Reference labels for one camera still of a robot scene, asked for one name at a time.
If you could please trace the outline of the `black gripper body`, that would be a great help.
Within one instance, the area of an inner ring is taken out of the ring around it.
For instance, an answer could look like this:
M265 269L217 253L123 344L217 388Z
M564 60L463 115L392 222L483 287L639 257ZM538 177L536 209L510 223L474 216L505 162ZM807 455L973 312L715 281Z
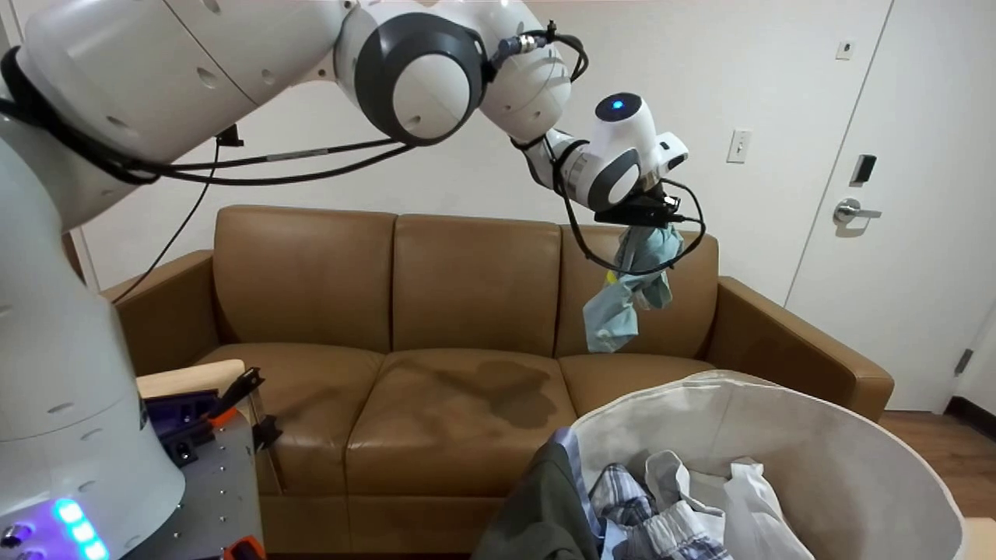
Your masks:
M633 228L665 228L678 223L678 200L663 191L641 191L626 197L622 201L601 209L597 222L633 223Z

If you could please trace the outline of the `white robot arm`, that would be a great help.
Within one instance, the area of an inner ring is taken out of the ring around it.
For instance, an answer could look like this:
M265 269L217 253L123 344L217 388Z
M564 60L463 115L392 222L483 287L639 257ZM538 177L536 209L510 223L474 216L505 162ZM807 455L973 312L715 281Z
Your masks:
M0 369L3 560L123 560L180 510L186 480L151 433L113 301L68 233L166 177L250 187L241 162L188 165L303 80L369 122L379 165L484 115L536 185L603 222L665 228L688 145L635 94L559 126L585 45L525 0L53 0L3 52Z

